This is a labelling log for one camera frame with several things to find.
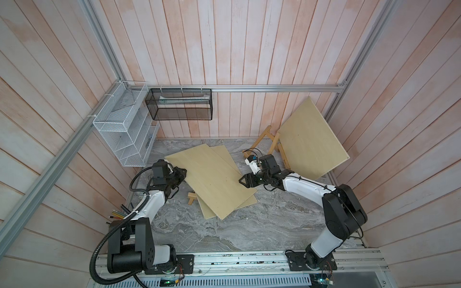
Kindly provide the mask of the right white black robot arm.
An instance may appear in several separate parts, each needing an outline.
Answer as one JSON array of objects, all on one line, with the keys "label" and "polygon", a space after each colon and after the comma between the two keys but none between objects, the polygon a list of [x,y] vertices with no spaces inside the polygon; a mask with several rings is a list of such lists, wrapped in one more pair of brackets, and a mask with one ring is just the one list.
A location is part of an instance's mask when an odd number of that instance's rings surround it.
[{"label": "right white black robot arm", "polygon": [[249,156],[245,163],[251,172],[239,183],[247,188],[272,186],[295,193],[318,204],[324,210],[326,228],[306,247],[305,265],[318,270],[354,232],[361,230],[368,217],[350,186],[332,186],[305,178],[292,170],[282,170],[273,155]]}]

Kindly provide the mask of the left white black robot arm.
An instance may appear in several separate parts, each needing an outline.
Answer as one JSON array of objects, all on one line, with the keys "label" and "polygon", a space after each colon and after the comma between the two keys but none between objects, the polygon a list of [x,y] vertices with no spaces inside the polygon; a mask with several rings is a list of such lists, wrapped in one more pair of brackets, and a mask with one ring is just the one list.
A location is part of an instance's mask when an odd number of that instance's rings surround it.
[{"label": "left white black robot arm", "polygon": [[187,170],[159,160],[136,176],[149,172],[145,188],[130,187],[132,192],[143,193],[141,202],[123,220],[110,226],[113,234],[108,239],[107,267],[111,274],[141,272],[156,266],[177,264],[172,244],[155,245],[151,222],[167,200],[175,196]]}]

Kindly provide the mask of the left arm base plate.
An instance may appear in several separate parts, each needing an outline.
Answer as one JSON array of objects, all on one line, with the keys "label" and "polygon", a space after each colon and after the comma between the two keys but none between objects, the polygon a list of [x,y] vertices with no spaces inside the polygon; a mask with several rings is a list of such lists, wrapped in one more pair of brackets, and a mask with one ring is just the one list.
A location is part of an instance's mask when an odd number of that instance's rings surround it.
[{"label": "left arm base plate", "polygon": [[172,262],[154,265],[145,271],[146,275],[172,276],[175,274],[192,274],[194,268],[193,254],[178,254]]}]

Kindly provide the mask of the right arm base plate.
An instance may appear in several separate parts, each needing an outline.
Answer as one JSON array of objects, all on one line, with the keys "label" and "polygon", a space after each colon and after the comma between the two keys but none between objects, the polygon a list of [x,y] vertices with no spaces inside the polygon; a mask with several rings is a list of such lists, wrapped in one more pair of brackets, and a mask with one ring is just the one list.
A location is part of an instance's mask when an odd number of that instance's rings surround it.
[{"label": "right arm base plate", "polygon": [[314,253],[295,252],[286,250],[285,256],[288,260],[290,271],[335,271],[337,270],[336,260],[330,253],[326,258],[318,258]]}]

